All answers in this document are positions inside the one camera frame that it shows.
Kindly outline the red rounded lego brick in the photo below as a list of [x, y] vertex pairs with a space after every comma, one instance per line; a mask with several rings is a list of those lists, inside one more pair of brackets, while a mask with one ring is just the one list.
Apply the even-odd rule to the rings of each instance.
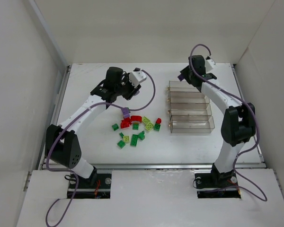
[[131, 123], [142, 123], [142, 117], [139, 115], [132, 115], [130, 117]]

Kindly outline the small purple lego brick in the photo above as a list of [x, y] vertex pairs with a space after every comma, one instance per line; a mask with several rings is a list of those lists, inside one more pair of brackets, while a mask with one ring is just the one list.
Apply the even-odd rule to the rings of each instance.
[[183, 74], [180, 74], [178, 76], [179, 81], [183, 81], [185, 79], [185, 76]]

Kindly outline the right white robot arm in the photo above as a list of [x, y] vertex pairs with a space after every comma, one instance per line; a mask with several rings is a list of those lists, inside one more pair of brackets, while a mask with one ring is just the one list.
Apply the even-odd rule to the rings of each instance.
[[209, 173], [195, 174], [196, 188], [232, 186], [231, 178], [236, 176], [234, 165], [238, 154], [256, 132], [254, 105], [244, 103], [241, 98], [221, 88], [217, 77], [206, 72], [203, 56], [190, 56], [188, 62], [188, 66], [181, 70], [179, 79], [185, 80], [207, 96], [223, 114], [221, 151]]

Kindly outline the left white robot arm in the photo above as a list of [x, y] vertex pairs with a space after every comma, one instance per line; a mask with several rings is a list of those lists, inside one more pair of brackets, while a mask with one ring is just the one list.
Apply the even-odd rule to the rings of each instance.
[[105, 79], [90, 92], [87, 100], [72, 116], [59, 125], [52, 124], [47, 128], [46, 159], [62, 165], [87, 184], [93, 185], [97, 179], [97, 169], [82, 157], [79, 134], [98, 115], [113, 106], [118, 96], [130, 100], [146, 78], [140, 69], [126, 73], [121, 68], [109, 67]]

